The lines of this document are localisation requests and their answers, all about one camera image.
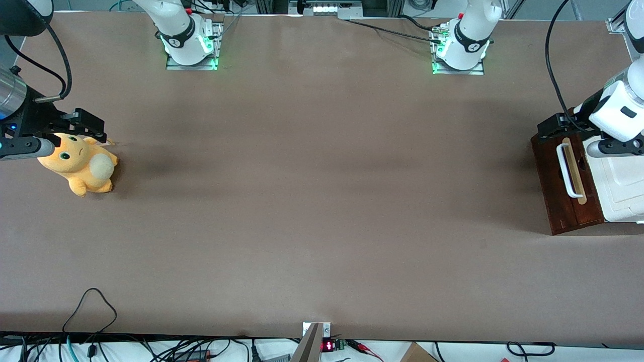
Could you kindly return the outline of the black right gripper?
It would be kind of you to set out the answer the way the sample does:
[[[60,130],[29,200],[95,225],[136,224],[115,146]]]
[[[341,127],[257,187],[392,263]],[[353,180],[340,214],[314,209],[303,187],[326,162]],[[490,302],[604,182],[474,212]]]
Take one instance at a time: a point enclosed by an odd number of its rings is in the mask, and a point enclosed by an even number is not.
[[[9,115],[9,137],[41,137],[59,133],[62,142],[108,145],[108,138],[101,142],[84,136],[106,135],[103,119],[82,108],[71,113],[61,112],[53,103],[36,103],[34,99],[39,96],[39,92],[28,90],[22,105]]]

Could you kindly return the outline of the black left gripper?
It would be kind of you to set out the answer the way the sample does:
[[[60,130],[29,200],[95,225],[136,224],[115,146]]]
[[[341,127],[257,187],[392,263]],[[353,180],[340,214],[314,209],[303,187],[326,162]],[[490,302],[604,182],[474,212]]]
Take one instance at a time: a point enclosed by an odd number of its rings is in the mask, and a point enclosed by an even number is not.
[[[555,113],[540,122],[537,130],[538,142],[546,142],[549,139],[573,133],[600,134],[600,130],[588,119],[579,118],[577,114],[570,112]]]

